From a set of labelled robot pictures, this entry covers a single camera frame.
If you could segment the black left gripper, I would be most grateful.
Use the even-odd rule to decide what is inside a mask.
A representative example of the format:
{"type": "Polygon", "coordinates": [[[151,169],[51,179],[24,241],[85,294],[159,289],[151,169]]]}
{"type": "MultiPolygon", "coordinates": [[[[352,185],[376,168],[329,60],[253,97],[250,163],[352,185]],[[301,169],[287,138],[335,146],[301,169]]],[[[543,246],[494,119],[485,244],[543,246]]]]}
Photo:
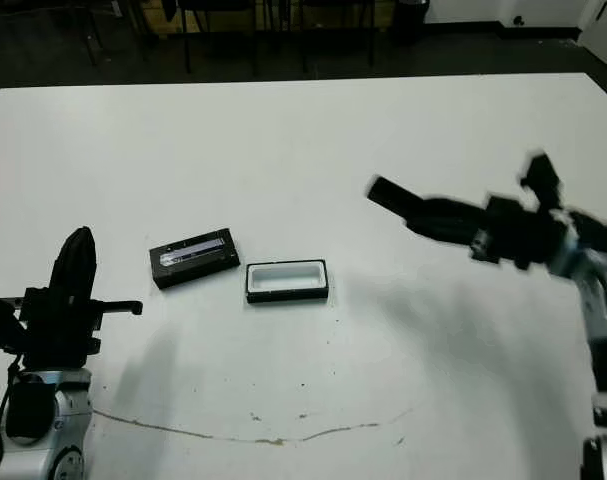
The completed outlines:
{"type": "Polygon", "coordinates": [[[101,340],[93,333],[101,328],[104,314],[142,313],[140,301],[90,299],[96,269],[94,236],[88,226],[80,227],[65,240],[54,262],[52,289],[25,291],[20,321],[26,324],[26,368],[82,368],[87,357],[100,350],[101,340]]]}

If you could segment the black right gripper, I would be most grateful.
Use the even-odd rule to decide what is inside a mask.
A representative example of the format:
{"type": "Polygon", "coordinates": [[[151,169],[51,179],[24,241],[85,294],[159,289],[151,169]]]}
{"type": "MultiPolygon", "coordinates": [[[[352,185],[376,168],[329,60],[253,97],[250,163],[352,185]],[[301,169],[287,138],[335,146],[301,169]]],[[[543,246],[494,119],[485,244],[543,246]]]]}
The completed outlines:
{"type": "Polygon", "coordinates": [[[422,198],[404,218],[417,235],[451,244],[470,244],[471,258],[517,269],[548,263],[559,248],[559,221],[549,212],[530,211],[512,198],[490,196],[485,210],[446,197],[422,198]]]}

